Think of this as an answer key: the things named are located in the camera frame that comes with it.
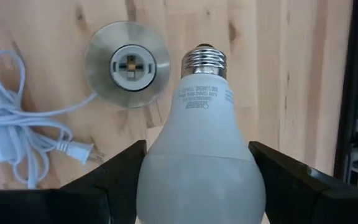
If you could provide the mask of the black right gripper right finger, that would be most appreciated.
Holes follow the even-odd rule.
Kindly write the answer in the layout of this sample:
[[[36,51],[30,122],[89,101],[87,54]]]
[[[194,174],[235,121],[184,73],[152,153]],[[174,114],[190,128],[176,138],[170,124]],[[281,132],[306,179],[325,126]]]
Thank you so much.
[[[270,224],[358,224],[358,187],[260,142],[249,149],[264,180]]]

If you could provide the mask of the brushed metal lamp base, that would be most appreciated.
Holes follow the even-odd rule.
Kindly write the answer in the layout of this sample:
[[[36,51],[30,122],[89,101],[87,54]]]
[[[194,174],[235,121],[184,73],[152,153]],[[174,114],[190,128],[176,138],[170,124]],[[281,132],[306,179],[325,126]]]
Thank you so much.
[[[133,21],[114,22],[96,31],[83,65],[92,91],[125,109],[157,99],[168,85],[170,69],[163,37]]]

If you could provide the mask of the black aluminium table frame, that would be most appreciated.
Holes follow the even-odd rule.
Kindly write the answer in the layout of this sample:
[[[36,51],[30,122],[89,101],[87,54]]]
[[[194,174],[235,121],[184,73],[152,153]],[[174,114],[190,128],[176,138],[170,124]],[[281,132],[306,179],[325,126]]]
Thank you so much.
[[[358,184],[358,0],[352,1],[334,177]]]

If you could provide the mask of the white LED lightbulb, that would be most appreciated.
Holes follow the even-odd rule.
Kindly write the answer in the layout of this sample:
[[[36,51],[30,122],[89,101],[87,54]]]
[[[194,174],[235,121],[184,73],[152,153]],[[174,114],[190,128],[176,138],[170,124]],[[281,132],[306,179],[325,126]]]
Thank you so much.
[[[239,130],[226,56],[185,54],[169,117],[140,169],[141,224],[261,224],[265,185]]]

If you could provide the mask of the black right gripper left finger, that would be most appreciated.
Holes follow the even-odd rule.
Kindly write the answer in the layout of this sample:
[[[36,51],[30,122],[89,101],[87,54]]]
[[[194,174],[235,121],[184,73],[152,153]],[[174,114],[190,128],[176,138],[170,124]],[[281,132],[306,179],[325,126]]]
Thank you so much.
[[[139,140],[59,189],[0,190],[0,224],[135,224]]]

